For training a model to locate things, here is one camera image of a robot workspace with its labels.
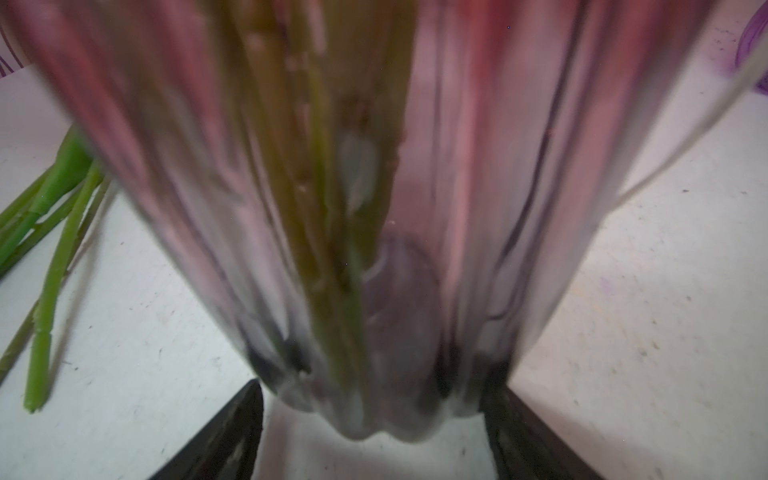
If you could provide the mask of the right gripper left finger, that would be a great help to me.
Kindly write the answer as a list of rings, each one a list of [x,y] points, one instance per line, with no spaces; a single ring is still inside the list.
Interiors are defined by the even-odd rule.
[[[251,479],[263,421],[262,387],[253,379],[151,479]]]

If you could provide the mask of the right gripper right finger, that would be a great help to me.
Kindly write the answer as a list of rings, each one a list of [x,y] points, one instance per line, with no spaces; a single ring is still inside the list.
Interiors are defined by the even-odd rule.
[[[509,388],[485,394],[482,413],[499,479],[602,478]]]

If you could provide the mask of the pink glass vase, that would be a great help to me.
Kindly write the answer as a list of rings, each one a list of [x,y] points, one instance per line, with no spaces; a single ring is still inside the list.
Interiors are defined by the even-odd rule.
[[[711,1],[5,1],[261,381],[417,442],[534,345]]]

